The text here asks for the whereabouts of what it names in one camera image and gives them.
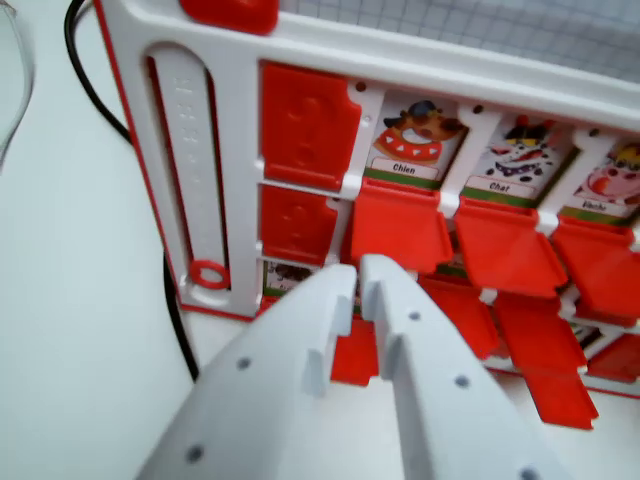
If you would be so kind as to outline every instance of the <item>slot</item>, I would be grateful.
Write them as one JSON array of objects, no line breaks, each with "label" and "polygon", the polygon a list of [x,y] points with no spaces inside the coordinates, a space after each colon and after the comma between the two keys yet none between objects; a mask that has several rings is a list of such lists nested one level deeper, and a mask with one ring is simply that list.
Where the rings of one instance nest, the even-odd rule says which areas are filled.
[{"label": "slot", "polygon": [[179,225],[179,234],[182,239],[182,244],[186,245],[186,256],[187,261],[186,265],[191,263],[193,258],[193,251],[191,248],[191,242],[187,230],[187,220],[184,211],[184,202],[182,200],[182,192],[180,189],[180,184],[178,182],[178,173],[176,172],[176,164],[173,156],[173,147],[171,144],[171,138],[169,136],[169,126],[167,124],[167,115],[164,108],[164,103],[162,101],[162,93],[160,91],[160,84],[158,82],[158,70],[156,68],[156,62],[153,57],[147,57],[147,73],[149,76],[149,82],[151,84],[151,92],[153,94],[153,100],[156,107],[156,113],[160,124],[160,134],[162,138],[163,147],[167,154],[169,171],[171,173],[170,179],[173,183],[173,192],[175,192],[175,199],[177,201],[178,212],[180,215],[180,225]]},{"label": "slot", "polygon": [[177,46],[155,50],[148,61],[189,245],[189,279],[200,297],[212,298],[211,290],[230,289],[213,80]]}]

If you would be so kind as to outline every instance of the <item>white robotic claw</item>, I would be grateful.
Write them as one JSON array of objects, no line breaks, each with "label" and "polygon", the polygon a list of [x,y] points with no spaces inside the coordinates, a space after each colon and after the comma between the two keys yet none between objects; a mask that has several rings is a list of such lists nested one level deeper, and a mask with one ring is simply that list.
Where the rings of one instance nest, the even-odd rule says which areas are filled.
[{"label": "white robotic claw", "polygon": [[393,382],[405,478],[570,478],[456,327],[394,261],[360,264],[381,376]]},{"label": "white robotic claw", "polygon": [[[296,419],[326,392],[336,337],[350,333],[355,286],[355,268],[333,265],[261,315],[202,371],[138,478],[277,479]],[[569,478],[402,268],[365,255],[361,294],[408,480]]]},{"label": "white robotic claw", "polygon": [[278,478],[296,415],[324,394],[349,335],[356,269],[324,268],[287,293],[201,372],[139,479]]}]

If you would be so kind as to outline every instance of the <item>cartoon cat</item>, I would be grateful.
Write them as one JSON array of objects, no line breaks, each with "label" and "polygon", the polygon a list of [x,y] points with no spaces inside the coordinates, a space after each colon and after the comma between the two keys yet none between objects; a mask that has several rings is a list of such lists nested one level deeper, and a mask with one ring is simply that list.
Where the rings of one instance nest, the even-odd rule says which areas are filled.
[{"label": "cartoon cat", "polygon": [[549,137],[553,125],[551,120],[530,125],[529,117],[519,115],[516,124],[501,141],[489,145],[485,158],[488,156],[493,165],[485,171],[485,175],[514,177],[523,183],[543,175],[546,168],[554,165],[549,160]]}]

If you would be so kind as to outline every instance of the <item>red ring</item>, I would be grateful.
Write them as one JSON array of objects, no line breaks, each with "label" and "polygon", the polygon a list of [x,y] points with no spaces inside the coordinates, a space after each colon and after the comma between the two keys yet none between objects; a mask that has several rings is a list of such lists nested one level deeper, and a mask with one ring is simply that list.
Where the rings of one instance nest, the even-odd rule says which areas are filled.
[{"label": "red ring", "polygon": [[[211,282],[202,278],[202,270],[206,268],[213,270],[220,275],[221,280],[219,282]],[[222,290],[228,288],[229,284],[229,272],[222,265],[212,262],[211,260],[194,260],[189,267],[189,275],[194,283],[201,287],[210,288],[211,290]]]}]

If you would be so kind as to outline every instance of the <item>animal picture card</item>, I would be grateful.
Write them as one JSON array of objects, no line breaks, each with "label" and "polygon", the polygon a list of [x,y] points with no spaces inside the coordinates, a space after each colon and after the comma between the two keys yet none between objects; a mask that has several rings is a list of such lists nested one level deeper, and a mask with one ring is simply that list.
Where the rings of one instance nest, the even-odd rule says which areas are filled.
[{"label": "animal picture card", "polygon": [[451,248],[453,249],[453,257],[447,263],[441,263],[436,267],[436,273],[440,275],[450,275],[453,277],[468,278],[467,270],[464,266],[464,258],[460,250],[460,242],[458,234],[455,230],[449,230],[449,238],[451,239]]},{"label": "animal picture card", "polygon": [[640,203],[640,142],[625,140],[585,178],[560,212],[597,223],[621,225]]},{"label": "animal picture card", "polygon": [[281,297],[318,268],[296,267],[284,263],[264,262],[264,286],[262,293],[268,297]]},{"label": "animal picture card", "polygon": [[455,102],[388,91],[364,175],[438,189],[464,138]]},{"label": "animal picture card", "polygon": [[570,127],[552,120],[507,114],[493,133],[462,195],[533,207],[573,151]]}]

